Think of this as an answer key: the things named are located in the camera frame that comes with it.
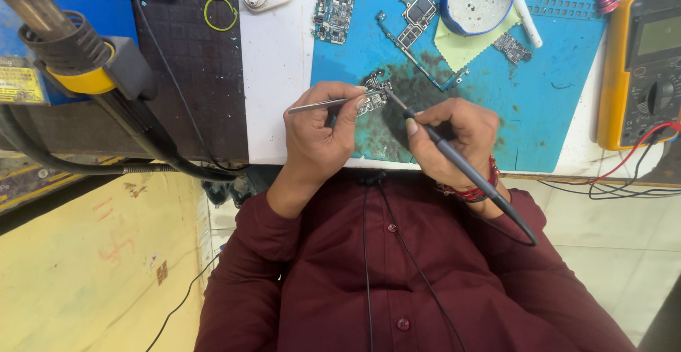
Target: fingernail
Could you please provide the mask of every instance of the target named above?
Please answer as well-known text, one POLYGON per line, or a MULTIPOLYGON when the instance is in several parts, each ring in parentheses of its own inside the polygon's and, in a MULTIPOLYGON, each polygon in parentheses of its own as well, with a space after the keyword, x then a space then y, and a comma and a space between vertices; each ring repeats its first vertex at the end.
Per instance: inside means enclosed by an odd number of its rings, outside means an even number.
POLYGON ((406 135, 408 137, 411 137, 412 135, 416 134, 416 132, 419 130, 419 125, 416 124, 416 121, 414 121, 414 118, 408 118, 406 120, 406 135))
POLYGON ((366 95, 360 95, 357 98, 357 103, 355 104, 355 106, 359 109, 360 106, 362 106, 365 102, 366 102, 366 95))

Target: yellow label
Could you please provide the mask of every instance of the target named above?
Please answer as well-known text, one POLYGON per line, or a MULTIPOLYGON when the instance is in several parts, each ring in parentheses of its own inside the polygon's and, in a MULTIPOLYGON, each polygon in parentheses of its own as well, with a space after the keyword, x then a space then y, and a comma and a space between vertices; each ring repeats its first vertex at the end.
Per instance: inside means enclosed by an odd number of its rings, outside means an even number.
POLYGON ((0 102, 36 104, 44 100, 35 69, 0 66, 0 102))

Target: person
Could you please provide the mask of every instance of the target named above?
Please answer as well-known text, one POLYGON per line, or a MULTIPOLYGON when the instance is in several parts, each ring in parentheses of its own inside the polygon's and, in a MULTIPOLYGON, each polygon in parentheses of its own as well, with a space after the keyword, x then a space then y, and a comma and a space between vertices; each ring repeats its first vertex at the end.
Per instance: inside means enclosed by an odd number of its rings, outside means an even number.
POLYGON ((195 351, 636 350, 549 243, 529 193, 498 181, 535 247, 519 243, 526 237, 489 199, 439 191, 475 186, 420 124, 451 122, 452 143, 493 178, 496 113, 447 99, 408 120, 423 174, 341 170, 364 90, 320 82, 292 105, 352 99, 333 128, 327 110, 284 113, 288 158, 236 216, 195 351))

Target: digital multimeter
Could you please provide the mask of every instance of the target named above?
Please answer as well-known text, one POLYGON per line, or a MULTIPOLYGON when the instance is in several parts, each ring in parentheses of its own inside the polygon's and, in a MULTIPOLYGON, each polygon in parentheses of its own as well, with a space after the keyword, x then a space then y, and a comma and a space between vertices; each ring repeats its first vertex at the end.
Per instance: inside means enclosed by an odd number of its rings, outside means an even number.
MULTIPOLYGON (((681 0, 622 0, 610 17, 597 142, 633 147, 681 116, 681 0)), ((658 141, 676 134, 667 128, 658 141)))

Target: green rubber band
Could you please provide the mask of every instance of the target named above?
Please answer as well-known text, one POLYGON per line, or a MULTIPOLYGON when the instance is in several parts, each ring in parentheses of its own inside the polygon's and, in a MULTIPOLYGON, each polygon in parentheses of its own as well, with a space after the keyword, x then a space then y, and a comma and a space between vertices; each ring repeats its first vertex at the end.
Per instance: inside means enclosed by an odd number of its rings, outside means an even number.
POLYGON ((208 10, 209 10, 209 4, 210 4, 211 1, 213 1, 213 0, 206 1, 206 4, 204 6, 204 19, 206 20, 206 23, 211 28, 213 28, 215 30, 219 30, 221 32, 225 32, 225 31, 231 29, 232 26, 234 26, 234 24, 236 23, 236 17, 239 15, 239 12, 234 7, 232 7, 232 4, 230 4, 229 1, 222 0, 222 1, 225 1, 227 3, 227 5, 229 5, 229 9, 232 11, 232 13, 234 13, 234 21, 232 21, 232 24, 230 26, 227 26, 226 28, 217 28, 217 27, 213 26, 213 24, 211 24, 210 21, 209 21, 208 10))

